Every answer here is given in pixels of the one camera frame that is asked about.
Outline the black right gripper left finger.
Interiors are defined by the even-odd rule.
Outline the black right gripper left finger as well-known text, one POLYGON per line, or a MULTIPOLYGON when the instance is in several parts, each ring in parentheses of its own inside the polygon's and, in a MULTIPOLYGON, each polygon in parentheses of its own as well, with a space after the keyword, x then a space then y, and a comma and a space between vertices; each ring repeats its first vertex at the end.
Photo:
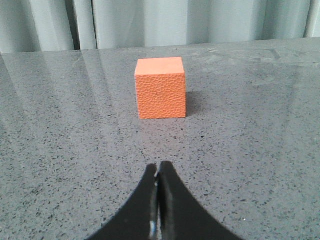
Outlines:
POLYGON ((158 223, 157 165, 147 165, 137 188, 115 216, 90 240, 156 240, 158 223))

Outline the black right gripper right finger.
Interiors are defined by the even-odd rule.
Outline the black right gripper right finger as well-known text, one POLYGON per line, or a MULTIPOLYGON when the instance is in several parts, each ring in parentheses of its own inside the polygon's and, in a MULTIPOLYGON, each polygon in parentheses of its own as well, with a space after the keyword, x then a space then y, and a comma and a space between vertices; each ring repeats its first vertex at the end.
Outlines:
POLYGON ((198 203, 170 161, 160 164, 158 180, 160 229, 164 240, 240 239, 198 203))

